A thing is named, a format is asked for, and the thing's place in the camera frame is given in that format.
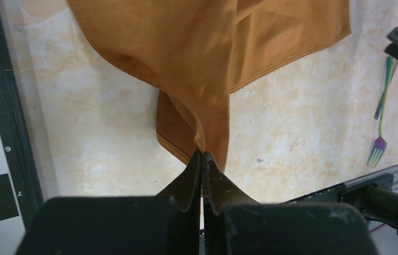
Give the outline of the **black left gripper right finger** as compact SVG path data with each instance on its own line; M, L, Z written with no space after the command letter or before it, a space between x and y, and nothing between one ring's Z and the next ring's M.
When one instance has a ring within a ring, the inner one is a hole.
M343 203L258 203L202 156L206 254L376 254L361 215Z

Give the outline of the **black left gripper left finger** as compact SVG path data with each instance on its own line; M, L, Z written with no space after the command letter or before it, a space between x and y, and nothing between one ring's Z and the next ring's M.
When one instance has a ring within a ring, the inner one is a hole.
M49 199L16 253L198 254L201 161L155 196Z

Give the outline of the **brown satin napkin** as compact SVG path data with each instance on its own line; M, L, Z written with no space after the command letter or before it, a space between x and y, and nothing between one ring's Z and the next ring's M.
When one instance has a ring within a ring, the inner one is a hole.
M107 62L160 90L157 139L188 163L229 148L230 94L350 30L348 1L69 1Z

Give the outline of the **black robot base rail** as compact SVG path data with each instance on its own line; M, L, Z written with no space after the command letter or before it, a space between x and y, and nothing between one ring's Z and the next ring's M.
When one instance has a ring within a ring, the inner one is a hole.
M388 167L310 194L296 202L341 202L360 211L369 222L396 229L398 235L398 165Z

